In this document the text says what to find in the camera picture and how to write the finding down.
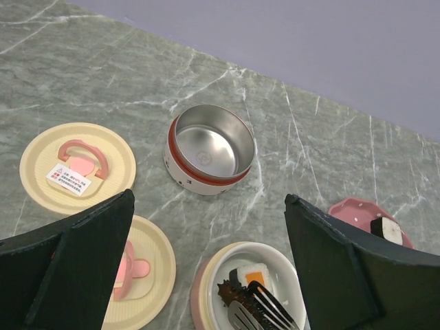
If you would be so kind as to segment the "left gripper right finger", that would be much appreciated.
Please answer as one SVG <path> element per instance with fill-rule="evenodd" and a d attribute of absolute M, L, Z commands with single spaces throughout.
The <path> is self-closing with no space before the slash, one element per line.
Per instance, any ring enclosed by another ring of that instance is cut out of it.
<path fill-rule="evenodd" d="M 438 329 L 439 257 L 369 234 L 297 195 L 285 221 L 312 329 Z"/>

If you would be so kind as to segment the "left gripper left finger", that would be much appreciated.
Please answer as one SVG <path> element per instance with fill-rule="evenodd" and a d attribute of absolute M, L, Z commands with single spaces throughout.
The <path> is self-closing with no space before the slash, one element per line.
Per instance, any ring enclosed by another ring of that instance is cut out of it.
<path fill-rule="evenodd" d="M 130 189 L 1 241 L 2 329 L 100 329 L 134 213 Z"/>

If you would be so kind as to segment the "white sushi piece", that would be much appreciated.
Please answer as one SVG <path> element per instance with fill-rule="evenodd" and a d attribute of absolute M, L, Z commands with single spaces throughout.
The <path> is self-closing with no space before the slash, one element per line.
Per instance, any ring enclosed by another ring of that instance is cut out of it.
<path fill-rule="evenodd" d="M 379 217 L 370 222 L 371 234 L 390 241 L 392 243 L 403 245 L 403 234 L 399 224 L 387 217 Z"/>

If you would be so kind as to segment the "metal tongs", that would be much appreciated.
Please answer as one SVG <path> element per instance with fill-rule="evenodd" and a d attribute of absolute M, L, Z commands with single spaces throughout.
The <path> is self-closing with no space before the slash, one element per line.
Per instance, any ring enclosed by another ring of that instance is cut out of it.
<path fill-rule="evenodd" d="M 247 289 L 259 303 L 263 320 L 257 321 L 241 303 L 233 300 L 227 308 L 229 322 L 235 329 L 299 328 L 284 306 L 264 286 L 253 280 Z"/>

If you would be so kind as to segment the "orange topped sushi piece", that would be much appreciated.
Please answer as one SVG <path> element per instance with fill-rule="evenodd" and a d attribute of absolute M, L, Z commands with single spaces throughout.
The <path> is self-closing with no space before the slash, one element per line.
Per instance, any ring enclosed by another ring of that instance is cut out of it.
<path fill-rule="evenodd" d="M 234 268 L 229 272 L 229 280 L 231 283 L 240 287 L 247 287 L 252 281 L 256 281 L 264 286 L 271 294 L 274 293 L 272 277 L 264 263 L 253 263 Z"/>

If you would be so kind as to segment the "dark brown food piece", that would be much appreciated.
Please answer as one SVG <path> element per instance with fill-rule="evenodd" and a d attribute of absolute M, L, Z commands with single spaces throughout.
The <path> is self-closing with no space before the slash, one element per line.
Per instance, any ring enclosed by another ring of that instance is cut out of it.
<path fill-rule="evenodd" d="M 247 287 L 241 286 L 231 280 L 224 280 L 222 283 L 218 283 L 217 287 L 218 295 L 221 297 L 226 307 L 229 307 L 233 300 L 237 301 L 238 303 L 241 303 L 257 321 L 260 322 L 263 320 L 263 314 L 259 303 Z"/>

